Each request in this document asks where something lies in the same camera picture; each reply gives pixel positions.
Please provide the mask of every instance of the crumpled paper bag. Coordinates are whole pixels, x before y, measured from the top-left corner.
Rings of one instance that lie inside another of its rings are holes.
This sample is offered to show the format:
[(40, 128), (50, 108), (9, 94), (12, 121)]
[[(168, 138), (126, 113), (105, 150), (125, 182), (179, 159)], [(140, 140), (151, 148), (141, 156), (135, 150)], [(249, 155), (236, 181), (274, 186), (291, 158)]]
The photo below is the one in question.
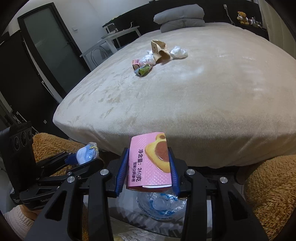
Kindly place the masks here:
[(151, 48), (156, 63), (160, 63), (170, 59), (170, 52), (168, 51), (168, 48), (164, 42), (159, 40), (152, 40)]

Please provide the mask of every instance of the yellow plush toy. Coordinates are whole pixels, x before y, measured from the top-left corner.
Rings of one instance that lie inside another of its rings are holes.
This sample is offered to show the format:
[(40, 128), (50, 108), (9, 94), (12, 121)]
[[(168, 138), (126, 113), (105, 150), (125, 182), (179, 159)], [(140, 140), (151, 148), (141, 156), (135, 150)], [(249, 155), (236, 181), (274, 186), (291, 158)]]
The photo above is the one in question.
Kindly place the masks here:
[(249, 25), (249, 19), (247, 18), (247, 15), (244, 12), (237, 12), (239, 15), (237, 16), (237, 20), (240, 21), (241, 24)]

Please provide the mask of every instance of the clear plastic bag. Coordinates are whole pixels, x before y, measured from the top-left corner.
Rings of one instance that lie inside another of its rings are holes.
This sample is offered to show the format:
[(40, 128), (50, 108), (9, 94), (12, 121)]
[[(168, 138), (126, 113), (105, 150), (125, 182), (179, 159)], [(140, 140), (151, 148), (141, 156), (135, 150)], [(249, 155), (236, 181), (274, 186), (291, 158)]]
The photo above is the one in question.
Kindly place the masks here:
[(164, 193), (137, 192), (138, 206), (155, 220), (179, 220), (185, 215), (187, 200), (178, 199), (172, 190)]
[(76, 152), (76, 159), (79, 165), (92, 161), (99, 156), (99, 149), (95, 142), (90, 142)]
[(175, 46), (171, 52), (170, 55), (172, 56), (173, 59), (181, 59), (181, 58), (186, 58), (188, 57), (188, 53), (185, 49), (182, 49), (179, 46)]
[(156, 65), (152, 51), (147, 51), (147, 55), (145, 55), (145, 57), (143, 57), (142, 59), (140, 59), (139, 64), (141, 67), (150, 64), (152, 66)]

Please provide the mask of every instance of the pink box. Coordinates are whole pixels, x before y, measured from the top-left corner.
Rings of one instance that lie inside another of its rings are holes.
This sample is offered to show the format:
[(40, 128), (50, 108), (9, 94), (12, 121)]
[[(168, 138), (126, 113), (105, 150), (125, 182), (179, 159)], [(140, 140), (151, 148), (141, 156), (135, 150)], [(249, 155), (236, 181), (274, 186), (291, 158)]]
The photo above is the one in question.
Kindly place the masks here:
[(128, 165), (128, 189), (153, 192), (172, 185), (168, 146), (163, 132), (134, 136)]

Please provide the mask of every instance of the metal screw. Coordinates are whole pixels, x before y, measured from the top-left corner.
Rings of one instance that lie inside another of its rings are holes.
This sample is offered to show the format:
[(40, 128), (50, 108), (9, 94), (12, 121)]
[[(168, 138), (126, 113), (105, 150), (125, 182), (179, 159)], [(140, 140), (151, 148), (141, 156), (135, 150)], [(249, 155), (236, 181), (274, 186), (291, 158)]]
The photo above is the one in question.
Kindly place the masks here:
[(102, 170), (100, 170), (100, 174), (101, 175), (107, 175), (109, 173), (109, 170), (107, 170), (107, 169), (102, 169)]
[(69, 182), (69, 183), (72, 183), (74, 181), (75, 181), (75, 177), (74, 176), (71, 176), (71, 177), (68, 177), (67, 178), (67, 182)]
[(194, 175), (194, 174), (195, 174), (195, 170), (193, 170), (193, 169), (187, 169), (187, 170), (186, 170), (186, 173), (187, 173), (188, 175)]
[(227, 183), (228, 179), (226, 177), (220, 177), (220, 182)]

